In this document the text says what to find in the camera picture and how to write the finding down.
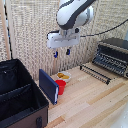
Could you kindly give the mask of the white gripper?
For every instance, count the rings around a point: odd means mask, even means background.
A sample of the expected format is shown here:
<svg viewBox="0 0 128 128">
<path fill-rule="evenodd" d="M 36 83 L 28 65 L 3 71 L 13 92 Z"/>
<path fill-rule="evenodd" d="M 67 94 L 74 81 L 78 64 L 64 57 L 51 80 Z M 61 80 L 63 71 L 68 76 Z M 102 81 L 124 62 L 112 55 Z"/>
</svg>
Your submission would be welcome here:
<svg viewBox="0 0 128 128">
<path fill-rule="evenodd" d="M 54 49 L 54 58 L 58 57 L 56 48 L 70 46 L 66 55 L 70 55 L 71 46 L 77 45 L 80 40 L 80 32 L 78 29 L 57 30 L 47 34 L 47 47 Z"/>
</svg>

